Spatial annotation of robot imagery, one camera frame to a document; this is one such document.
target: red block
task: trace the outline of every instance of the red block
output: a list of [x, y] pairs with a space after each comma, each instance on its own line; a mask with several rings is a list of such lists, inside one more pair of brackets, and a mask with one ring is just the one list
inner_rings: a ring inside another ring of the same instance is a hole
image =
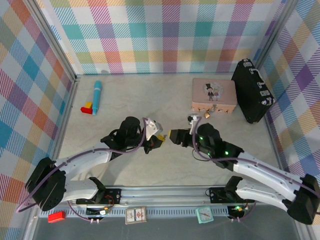
[[59, 211], [48, 216], [48, 223], [52, 224], [63, 219], [66, 219], [66, 213], [64, 211]]
[[80, 108], [81, 112], [85, 113], [85, 114], [92, 114], [93, 110], [92, 108], [86, 108], [86, 107], [81, 107]]

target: clock face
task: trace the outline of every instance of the clock face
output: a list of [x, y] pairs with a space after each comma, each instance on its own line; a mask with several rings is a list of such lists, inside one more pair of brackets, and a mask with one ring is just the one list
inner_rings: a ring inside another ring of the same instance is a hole
[[209, 206], [199, 207], [196, 210], [196, 213], [200, 224], [208, 223], [214, 220], [211, 208]]

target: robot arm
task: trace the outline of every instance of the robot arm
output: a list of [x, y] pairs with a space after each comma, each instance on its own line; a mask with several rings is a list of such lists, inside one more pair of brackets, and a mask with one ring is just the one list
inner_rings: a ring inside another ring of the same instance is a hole
[[307, 186], [319, 195], [319, 185], [314, 176], [306, 174], [299, 177], [256, 159], [242, 148], [223, 141], [219, 131], [209, 123], [200, 125], [193, 136], [199, 118], [191, 115], [188, 121], [190, 129], [170, 131], [169, 138], [174, 144], [192, 147], [196, 152], [205, 154], [205, 158], [212, 160], [218, 167], [254, 179], [249, 181], [239, 176], [231, 177], [224, 188], [229, 199], [250, 199], [270, 204], [285, 210], [301, 223], [312, 224], [320, 199], [302, 186]]
[[[72, 179], [96, 165], [113, 161], [120, 155], [129, 153], [130, 149], [134, 149], [131, 150], [134, 152], [139, 147], [143, 147], [148, 154], [152, 149], [159, 148], [165, 141], [160, 135], [162, 126], [151, 119], [144, 119], [144, 121], [145, 128], [141, 129], [140, 121], [129, 116], [121, 123], [119, 129], [113, 130], [98, 144], [85, 151], [56, 160], [51, 160], [49, 157], [43, 158], [31, 174], [25, 188], [29, 194], [38, 188], [32, 197], [43, 211], [54, 208], [60, 202], [77, 199], [107, 204], [109, 200], [106, 199], [106, 195], [110, 193], [96, 177], [86, 180]], [[39, 186], [52, 171], [54, 173]]]

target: yellow block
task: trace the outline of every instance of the yellow block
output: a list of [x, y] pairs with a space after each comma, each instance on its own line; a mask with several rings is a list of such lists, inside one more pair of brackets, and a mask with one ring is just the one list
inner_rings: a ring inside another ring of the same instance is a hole
[[85, 108], [87, 109], [92, 109], [92, 102], [87, 102], [85, 105], [84, 105]]

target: suitcase handle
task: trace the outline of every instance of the suitcase handle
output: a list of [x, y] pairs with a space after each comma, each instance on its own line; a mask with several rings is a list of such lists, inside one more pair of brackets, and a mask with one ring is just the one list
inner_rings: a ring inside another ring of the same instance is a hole
[[261, 76], [259, 70], [256, 69], [256, 68], [250, 68], [249, 70], [250, 70], [250, 73], [251, 73], [251, 74], [254, 74], [254, 71], [257, 71], [257, 73], [259, 74], [259, 77], [260, 77], [260, 79], [262, 80], [262, 82], [257, 82], [256, 84], [258, 85], [258, 87], [259, 87], [260, 89], [262, 89], [262, 85], [265, 85], [266, 82], [265, 82], [265, 80], [263, 79], [263, 77]]

